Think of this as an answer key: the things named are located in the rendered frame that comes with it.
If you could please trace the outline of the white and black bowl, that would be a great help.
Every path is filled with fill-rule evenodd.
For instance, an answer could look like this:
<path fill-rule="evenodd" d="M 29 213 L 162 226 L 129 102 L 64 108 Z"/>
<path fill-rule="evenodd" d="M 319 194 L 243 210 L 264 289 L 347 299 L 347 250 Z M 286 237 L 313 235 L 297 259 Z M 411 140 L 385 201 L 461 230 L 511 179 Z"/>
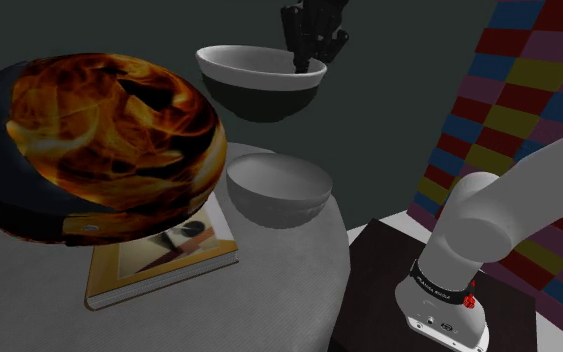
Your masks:
<path fill-rule="evenodd" d="M 248 45 L 200 48 L 196 59 L 211 97 L 236 116 L 258 123 L 281 121 L 307 107 L 327 73 L 310 59 L 297 73 L 286 50 Z"/>

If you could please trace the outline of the grey bowl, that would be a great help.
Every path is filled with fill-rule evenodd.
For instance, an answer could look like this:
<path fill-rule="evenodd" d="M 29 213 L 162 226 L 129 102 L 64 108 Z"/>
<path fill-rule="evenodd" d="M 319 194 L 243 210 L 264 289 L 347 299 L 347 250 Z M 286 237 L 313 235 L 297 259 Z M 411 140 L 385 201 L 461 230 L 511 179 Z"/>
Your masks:
<path fill-rule="evenodd" d="M 232 160 L 226 185 L 236 209 L 266 228 L 303 225 L 323 210 L 333 188 L 319 166 L 284 154 L 251 153 Z"/>

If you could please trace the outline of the round flame-patterned black disc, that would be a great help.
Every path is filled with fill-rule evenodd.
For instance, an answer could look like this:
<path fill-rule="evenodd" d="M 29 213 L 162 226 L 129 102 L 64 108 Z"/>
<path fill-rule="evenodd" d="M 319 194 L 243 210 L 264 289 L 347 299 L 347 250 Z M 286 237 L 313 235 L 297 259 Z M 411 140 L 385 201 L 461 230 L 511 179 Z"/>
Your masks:
<path fill-rule="evenodd" d="M 206 97 L 156 64 L 82 53 L 0 70 L 0 229 L 67 246 L 143 238 L 195 214 L 227 139 Z"/>

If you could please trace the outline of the yellow hardcover book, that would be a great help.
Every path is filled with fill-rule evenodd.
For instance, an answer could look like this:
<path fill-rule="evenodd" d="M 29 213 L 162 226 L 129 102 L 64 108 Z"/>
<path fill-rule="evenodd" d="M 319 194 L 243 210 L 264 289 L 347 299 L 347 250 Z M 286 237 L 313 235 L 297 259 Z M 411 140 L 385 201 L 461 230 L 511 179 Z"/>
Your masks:
<path fill-rule="evenodd" d="M 190 219 L 146 238 L 93 249 L 85 306 L 100 310 L 238 262 L 215 195 Z"/>

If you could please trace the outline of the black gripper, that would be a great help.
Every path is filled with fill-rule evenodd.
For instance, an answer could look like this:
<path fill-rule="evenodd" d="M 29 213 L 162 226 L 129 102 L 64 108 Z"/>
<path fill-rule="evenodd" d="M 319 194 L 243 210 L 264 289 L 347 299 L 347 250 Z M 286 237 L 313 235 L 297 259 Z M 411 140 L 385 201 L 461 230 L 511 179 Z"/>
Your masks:
<path fill-rule="evenodd" d="M 350 36 L 342 23 L 349 0 L 303 0 L 280 10 L 287 50 L 294 55 L 297 74 L 307 73 L 311 58 L 309 36 L 315 40 L 312 57 L 330 64 Z"/>

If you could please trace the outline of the dark robot stand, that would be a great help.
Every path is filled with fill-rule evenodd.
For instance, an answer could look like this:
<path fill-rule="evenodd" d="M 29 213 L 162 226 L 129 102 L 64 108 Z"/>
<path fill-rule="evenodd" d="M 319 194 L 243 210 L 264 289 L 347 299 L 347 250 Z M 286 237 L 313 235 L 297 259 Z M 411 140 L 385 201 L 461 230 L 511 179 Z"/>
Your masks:
<path fill-rule="evenodd" d="M 454 352 L 412 331 L 394 297 L 424 244 L 371 220 L 349 247 L 351 272 L 328 352 Z M 488 352 L 538 352 L 533 297 L 485 273 L 475 275 Z"/>

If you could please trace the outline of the grey round table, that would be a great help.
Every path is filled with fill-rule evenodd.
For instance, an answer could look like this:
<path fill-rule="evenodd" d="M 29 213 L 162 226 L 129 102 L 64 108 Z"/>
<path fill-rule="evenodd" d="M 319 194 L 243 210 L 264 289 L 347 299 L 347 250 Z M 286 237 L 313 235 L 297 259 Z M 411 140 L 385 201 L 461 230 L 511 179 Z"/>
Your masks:
<path fill-rule="evenodd" d="M 236 264 L 91 311 L 92 251 L 0 231 L 0 352 L 326 352 L 350 273 L 329 199 L 310 222 L 269 229 L 246 219 L 219 183 Z"/>

